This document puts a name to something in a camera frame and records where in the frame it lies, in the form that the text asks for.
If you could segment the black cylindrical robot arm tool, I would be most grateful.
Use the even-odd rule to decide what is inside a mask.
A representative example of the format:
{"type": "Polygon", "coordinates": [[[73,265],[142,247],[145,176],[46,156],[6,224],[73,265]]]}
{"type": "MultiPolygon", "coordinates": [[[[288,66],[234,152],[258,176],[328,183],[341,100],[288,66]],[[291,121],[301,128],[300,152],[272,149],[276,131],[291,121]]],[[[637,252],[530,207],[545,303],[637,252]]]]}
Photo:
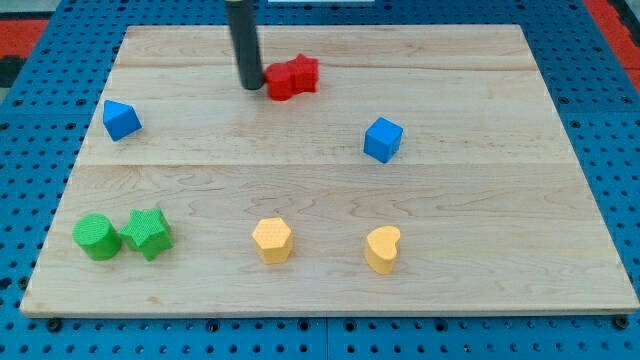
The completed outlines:
{"type": "Polygon", "coordinates": [[[264,78],[253,2],[225,0],[224,6],[241,85],[258,90],[264,78]]]}

